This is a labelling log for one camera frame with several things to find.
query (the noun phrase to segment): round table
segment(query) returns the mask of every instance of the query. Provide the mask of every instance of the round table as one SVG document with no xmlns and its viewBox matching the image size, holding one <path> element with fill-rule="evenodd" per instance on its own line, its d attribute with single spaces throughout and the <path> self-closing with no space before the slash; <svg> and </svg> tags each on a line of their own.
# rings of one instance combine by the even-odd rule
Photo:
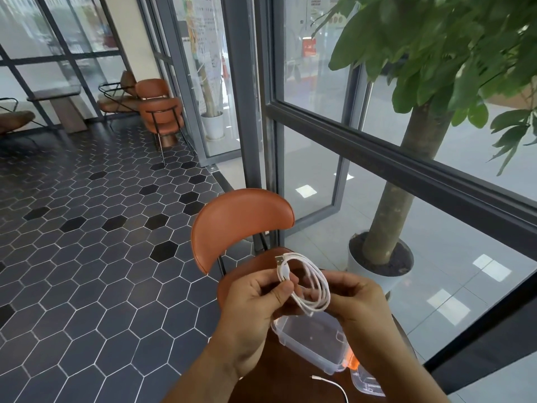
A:
<svg viewBox="0 0 537 403">
<path fill-rule="evenodd" d="M 414 351 L 408 337 L 395 318 L 394 321 L 406 344 Z M 269 330 L 259 363 L 251 373 L 237 383 L 229 402 L 345 402 L 338 387 L 312 379 L 311 375 L 313 374 L 337 382 L 345 389 L 349 402 L 386 401 L 385 398 L 359 392 L 354 387 L 351 373 L 348 370 L 334 373 L 332 376 L 324 373 L 317 366 L 310 364 L 291 349 L 280 344 L 278 336 Z"/>
</svg>

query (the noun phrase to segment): hand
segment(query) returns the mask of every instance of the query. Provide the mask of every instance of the hand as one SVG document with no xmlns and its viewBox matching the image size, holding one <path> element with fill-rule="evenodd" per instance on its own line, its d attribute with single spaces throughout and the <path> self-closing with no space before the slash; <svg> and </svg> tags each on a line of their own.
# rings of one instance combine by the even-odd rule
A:
<svg viewBox="0 0 537 403">
<path fill-rule="evenodd" d="M 276 270 L 261 270 L 231 285 L 209 347 L 218 359 L 233 367 L 238 378 L 259 361 L 272 321 L 301 312 L 290 298 L 293 291 L 302 294 L 299 279 L 293 274 L 290 278 L 274 286 L 279 283 Z"/>
<path fill-rule="evenodd" d="M 339 320 L 354 355 L 373 376 L 387 361 L 409 353 L 378 284 L 348 272 L 323 274 L 331 294 L 326 311 Z"/>
</svg>

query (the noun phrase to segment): right hand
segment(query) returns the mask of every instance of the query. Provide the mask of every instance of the right hand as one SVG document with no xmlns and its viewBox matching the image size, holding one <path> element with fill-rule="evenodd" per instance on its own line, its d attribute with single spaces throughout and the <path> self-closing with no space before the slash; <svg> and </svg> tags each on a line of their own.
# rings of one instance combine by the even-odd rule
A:
<svg viewBox="0 0 537 403">
<path fill-rule="evenodd" d="M 338 319 L 354 355 L 373 376 L 395 357 L 409 353 L 378 284 L 343 271 L 323 274 L 331 295 L 326 311 Z"/>
</svg>

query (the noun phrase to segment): soil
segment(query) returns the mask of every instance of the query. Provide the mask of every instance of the soil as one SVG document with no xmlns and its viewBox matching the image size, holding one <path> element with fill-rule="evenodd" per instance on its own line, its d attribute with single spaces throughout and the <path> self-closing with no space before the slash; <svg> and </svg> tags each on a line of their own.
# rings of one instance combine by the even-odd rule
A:
<svg viewBox="0 0 537 403">
<path fill-rule="evenodd" d="M 367 237 L 367 232 L 355 235 L 348 242 L 348 248 L 351 251 L 352 257 L 362 267 L 371 271 L 372 273 L 385 276 L 385 277 L 399 277 L 408 273 L 414 264 L 414 257 L 408 246 L 399 240 L 392 252 L 390 261 L 386 264 L 372 264 L 362 254 L 362 246 Z"/>
</svg>

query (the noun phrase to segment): left hand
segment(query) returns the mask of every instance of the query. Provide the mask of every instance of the left hand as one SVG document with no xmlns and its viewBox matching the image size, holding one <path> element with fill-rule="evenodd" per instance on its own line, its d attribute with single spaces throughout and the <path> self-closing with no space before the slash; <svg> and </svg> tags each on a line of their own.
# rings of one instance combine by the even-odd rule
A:
<svg viewBox="0 0 537 403">
<path fill-rule="evenodd" d="M 231 285 L 209 347 L 217 359 L 232 366 L 238 378 L 259 361 L 272 320 L 302 313 L 290 298 L 293 291 L 302 295 L 299 279 L 292 273 L 290 278 L 265 295 L 264 287 L 279 282 L 275 269 L 257 271 Z"/>
</svg>

